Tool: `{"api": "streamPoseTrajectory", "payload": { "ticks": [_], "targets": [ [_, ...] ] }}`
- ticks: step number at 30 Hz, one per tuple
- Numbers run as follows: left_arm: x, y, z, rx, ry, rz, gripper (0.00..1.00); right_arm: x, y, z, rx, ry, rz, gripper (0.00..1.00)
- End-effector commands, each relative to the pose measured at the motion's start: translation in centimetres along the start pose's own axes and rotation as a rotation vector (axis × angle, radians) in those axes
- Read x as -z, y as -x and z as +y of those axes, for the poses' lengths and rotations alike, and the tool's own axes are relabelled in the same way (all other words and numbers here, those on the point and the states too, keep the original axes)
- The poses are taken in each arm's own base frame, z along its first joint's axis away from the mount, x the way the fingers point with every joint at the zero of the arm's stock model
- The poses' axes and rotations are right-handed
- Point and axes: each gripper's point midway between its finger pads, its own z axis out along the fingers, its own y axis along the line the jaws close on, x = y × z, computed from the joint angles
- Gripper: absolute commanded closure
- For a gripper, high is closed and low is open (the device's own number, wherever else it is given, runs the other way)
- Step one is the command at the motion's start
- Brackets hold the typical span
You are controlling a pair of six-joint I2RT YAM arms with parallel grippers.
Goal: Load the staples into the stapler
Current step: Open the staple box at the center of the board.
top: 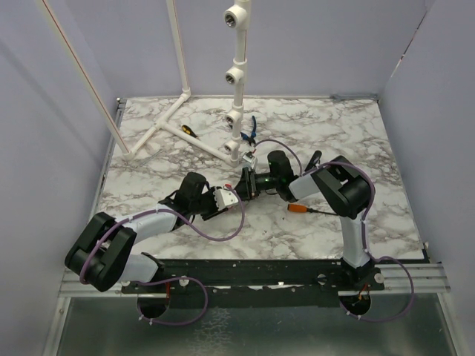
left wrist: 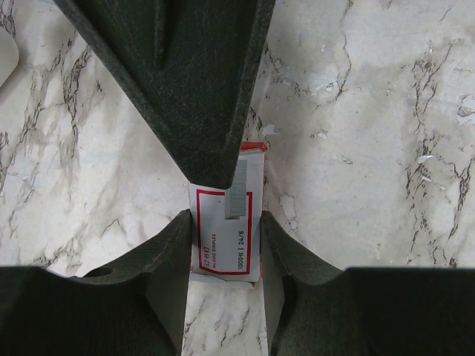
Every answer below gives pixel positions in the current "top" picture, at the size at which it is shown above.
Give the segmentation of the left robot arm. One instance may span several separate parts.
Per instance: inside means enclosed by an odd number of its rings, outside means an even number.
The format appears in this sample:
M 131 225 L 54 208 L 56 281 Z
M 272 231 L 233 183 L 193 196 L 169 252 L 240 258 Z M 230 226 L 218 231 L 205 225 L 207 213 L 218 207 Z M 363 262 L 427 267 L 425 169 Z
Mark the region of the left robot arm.
M 132 254 L 134 245 L 192 226 L 192 217 L 207 220 L 235 205 L 243 206 L 235 190 L 211 187 L 203 175 L 189 173 L 176 191 L 148 210 L 124 217 L 93 215 L 66 254 L 65 267 L 80 283 L 100 292 L 122 282 L 138 282 L 150 293 L 159 291 L 164 282 L 160 262 L 147 253 Z

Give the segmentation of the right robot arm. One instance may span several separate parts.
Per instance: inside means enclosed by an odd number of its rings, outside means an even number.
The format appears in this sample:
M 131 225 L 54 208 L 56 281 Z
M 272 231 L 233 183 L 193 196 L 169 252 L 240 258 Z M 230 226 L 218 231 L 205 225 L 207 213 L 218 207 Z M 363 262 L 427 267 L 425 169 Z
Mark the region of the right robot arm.
M 357 290 L 368 279 L 374 267 L 367 245 L 366 216 L 376 190 L 365 173 L 360 172 L 344 156 L 317 166 L 321 152 L 312 156 L 305 172 L 294 174 L 282 150 L 267 155 L 269 172 L 258 174 L 244 167 L 235 191 L 243 201 L 253 200 L 262 191 L 274 190 L 281 199 L 294 203 L 314 194 L 322 194 L 332 213 L 339 217 L 344 243 L 341 258 L 341 281 Z

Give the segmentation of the black stapler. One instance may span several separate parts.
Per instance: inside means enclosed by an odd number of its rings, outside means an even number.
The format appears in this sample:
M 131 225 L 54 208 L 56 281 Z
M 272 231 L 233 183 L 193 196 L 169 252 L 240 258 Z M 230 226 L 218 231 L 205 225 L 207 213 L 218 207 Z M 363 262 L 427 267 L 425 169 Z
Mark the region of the black stapler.
M 321 157 L 322 157 L 322 152 L 320 150 L 314 151 L 307 166 L 304 169 L 304 173 L 307 174 L 313 168 L 316 168 L 320 164 Z

